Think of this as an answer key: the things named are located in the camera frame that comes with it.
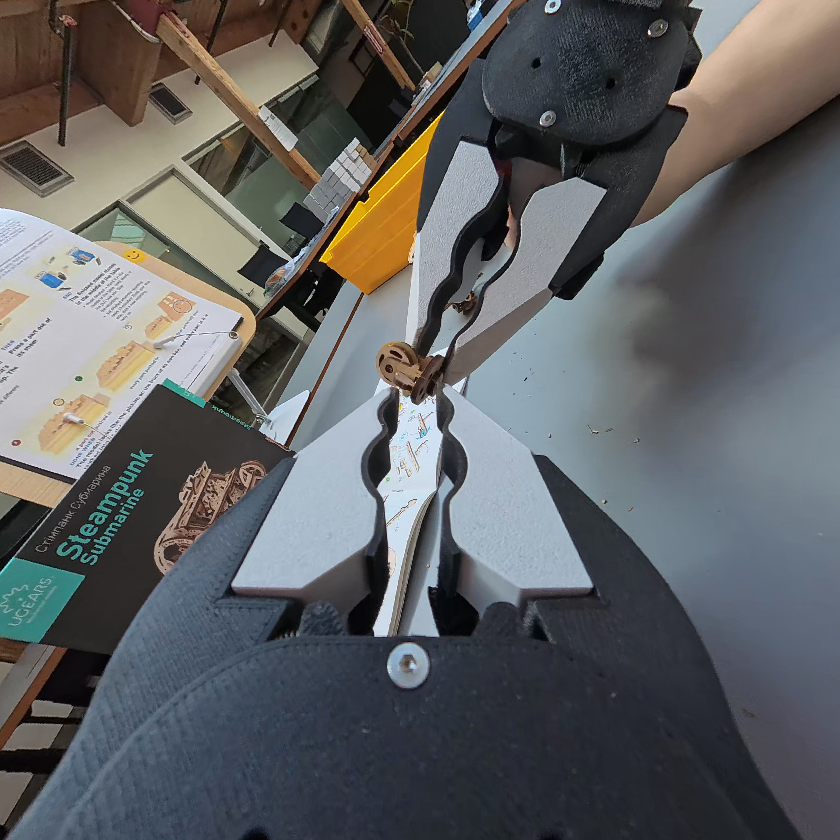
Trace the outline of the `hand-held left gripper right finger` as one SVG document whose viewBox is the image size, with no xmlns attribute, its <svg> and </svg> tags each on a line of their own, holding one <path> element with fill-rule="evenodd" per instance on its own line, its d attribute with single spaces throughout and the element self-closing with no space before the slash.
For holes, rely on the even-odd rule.
<svg viewBox="0 0 840 840">
<path fill-rule="evenodd" d="M 593 593 L 592 578 L 524 444 L 452 386 L 437 394 L 441 502 L 434 622 L 471 635 L 486 610 Z"/>
</svg>

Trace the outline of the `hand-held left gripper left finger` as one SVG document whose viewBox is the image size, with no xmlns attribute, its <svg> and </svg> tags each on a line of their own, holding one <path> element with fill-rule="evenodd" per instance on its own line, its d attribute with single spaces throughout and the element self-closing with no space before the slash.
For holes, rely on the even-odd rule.
<svg viewBox="0 0 840 840">
<path fill-rule="evenodd" d="M 232 581 L 238 595 L 328 602 L 371 635 L 389 581 L 384 503 L 399 391 L 386 387 L 298 452 Z"/>
</svg>

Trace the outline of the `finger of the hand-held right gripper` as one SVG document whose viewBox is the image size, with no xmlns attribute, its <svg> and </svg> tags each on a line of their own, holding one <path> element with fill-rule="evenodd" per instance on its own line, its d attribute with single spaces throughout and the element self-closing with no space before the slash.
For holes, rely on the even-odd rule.
<svg viewBox="0 0 840 840">
<path fill-rule="evenodd" d="M 485 145 L 461 140 L 416 236 L 406 341 L 428 356 L 443 311 L 460 288 L 466 258 L 496 216 L 505 214 L 502 180 Z"/>
<path fill-rule="evenodd" d="M 550 282 L 605 194 L 605 188 L 573 178 L 531 196 L 521 214 L 517 247 L 483 286 L 476 316 L 449 348 L 446 384 L 478 369 L 549 303 Z"/>
</svg>

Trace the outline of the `small wooden gear assembly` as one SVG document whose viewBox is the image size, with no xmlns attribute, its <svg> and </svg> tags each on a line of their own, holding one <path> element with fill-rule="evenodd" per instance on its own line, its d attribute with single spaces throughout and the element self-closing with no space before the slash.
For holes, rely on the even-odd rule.
<svg viewBox="0 0 840 840">
<path fill-rule="evenodd" d="M 421 356 L 404 342 L 389 342 L 379 350 L 376 369 L 387 385 L 418 405 L 435 396 L 444 371 L 443 355 Z"/>
</svg>

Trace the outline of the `person's right forearm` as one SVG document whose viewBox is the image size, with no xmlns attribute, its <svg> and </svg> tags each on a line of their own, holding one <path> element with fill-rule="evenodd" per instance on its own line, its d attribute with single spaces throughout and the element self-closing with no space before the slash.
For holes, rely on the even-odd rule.
<svg viewBox="0 0 840 840">
<path fill-rule="evenodd" d="M 757 3 L 672 95 L 687 121 L 632 226 L 838 94 L 839 2 Z"/>
</svg>

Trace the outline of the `grey desk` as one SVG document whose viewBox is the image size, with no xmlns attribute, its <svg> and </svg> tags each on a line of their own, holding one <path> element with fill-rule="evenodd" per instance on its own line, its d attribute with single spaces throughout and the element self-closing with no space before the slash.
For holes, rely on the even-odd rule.
<svg viewBox="0 0 840 840">
<path fill-rule="evenodd" d="M 759 2 L 700 2 L 707 58 Z M 632 227 L 469 377 L 624 529 L 805 838 L 838 838 L 838 96 Z"/>
</svg>

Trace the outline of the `nested yellow plastic bins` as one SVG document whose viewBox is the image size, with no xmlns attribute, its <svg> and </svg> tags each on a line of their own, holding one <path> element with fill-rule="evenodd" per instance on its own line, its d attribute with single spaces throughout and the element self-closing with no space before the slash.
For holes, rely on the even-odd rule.
<svg viewBox="0 0 840 840">
<path fill-rule="evenodd" d="M 320 260 L 366 295 L 408 266 L 425 160 L 440 118 L 358 203 Z"/>
</svg>

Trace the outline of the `white instruction booklet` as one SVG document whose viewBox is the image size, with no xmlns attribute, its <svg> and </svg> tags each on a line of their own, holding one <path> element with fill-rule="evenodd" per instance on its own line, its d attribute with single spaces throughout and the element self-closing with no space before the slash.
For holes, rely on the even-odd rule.
<svg viewBox="0 0 840 840">
<path fill-rule="evenodd" d="M 397 427 L 389 446 L 391 468 L 379 485 L 384 503 L 389 579 L 373 635 L 394 635 L 399 626 L 417 538 L 437 493 L 442 434 L 436 398 L 419 404 L 400 395 Z"/>
</svg>

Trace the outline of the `stack of white boxes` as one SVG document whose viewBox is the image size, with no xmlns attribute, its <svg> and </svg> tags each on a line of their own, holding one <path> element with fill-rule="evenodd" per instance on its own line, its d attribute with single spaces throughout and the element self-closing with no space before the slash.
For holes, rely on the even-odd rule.
<svg viewBox="0 0 840 840">
<path fill-rule="evenodd" d="M 353 138 L 320 176 L 303 206 L 327 224 L 348 201 L 362 192 L 374 164 L 375 159 L 362 142 Z"/>
</svg>

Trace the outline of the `black product box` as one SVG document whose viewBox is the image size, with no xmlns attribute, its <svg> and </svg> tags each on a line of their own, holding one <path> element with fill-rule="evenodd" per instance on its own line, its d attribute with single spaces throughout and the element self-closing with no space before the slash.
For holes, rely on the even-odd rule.
<svg viewBox="0 0 840 840">
<path fill-rule="evenodd" d="M 157 385 L 2 563 L 2 639 L 110 655 L 184 552 L 289 457 Z"/>
</svg>

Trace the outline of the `wooden document stand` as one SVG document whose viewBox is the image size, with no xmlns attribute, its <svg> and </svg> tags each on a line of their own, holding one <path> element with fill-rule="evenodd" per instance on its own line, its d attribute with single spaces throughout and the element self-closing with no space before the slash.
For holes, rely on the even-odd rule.
<svg viewBox="0 0 840 840">
<path fill-rule="evenodd" d="M 267 318 L 258 318 L 258 313 L 250 301 L 234 295 L 233 290 L 227 284 L 223 284 L 223 287 L 220 289 L 216 288 L 215 285 L 206 282 L 205 279 L 195 277 L 183 271 L 181 268 L 172 266 L 141 249 L 138 250 L 139 254 L 137 256 L 130 256 L 129 252 L 131 251 L 131 247 L 126 244 L 112 241 L 98 241 L 96 245 L 113 254 L 126 258 L 135 265 L 146 268 L 156 276 L 180 288 L 188 296 L 193 295 L 212 301 L 217 305 L 239 313 L 240 322 L 237 326 L 237 331 L 241 338 L 241 346 L 225 363 L 224 367 L 219 370 L 212 383 L 207 385 L 204 391 L 201 392 L 201 396 L 204 398 L 213 397 L 223 383 L 229 382 L 229 373 L 236 368 L 243 354 L 254 345 L 256 341 L 255 335 L 261 325 L 268 322 Z M 7 463 L 1 464 L 1 473 L 2 515 L 10 512 L 12 507 L 20 502 L 19 498 L 7 494 L 9 490 L 22 490 L 24 492 L 24 501 L 46 505 L 48 509 L 51 509 L 66 495 L 70 487 L 70 482 L 65 479 L 49 478 L 35 473 L 30 469 Z"/>
</svg>

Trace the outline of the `printed instruction sheet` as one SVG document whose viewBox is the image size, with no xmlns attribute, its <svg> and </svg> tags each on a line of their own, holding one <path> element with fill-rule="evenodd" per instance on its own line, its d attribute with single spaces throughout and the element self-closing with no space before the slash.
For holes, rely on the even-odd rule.
<svg viewBox="0 0 840 840">
<path fill-rule="evenodd" d="M 242 316 L 37 217 L 1 214 L 1 456 L 75 480 L 153 389 L 202 395 Z"/>
</svg>

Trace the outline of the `wall vent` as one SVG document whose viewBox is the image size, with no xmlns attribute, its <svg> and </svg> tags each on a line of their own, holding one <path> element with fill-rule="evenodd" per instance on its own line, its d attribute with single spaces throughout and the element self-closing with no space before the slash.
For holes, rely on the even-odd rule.
<svg viewBox="0 0 840 840">
<path fill-rule="evenodd" d="M 189 119 L 193 112 L 163 82 L 153 85 L 150 90 L 150 103 L 172 124 L 179 124 Z"/>
<path fill-rule="evenodd" d="M 1 168 L 39 197 L 47 197 L 75 181 L 73 175 L 26 140 L 1 149 Z"/>
</svg>

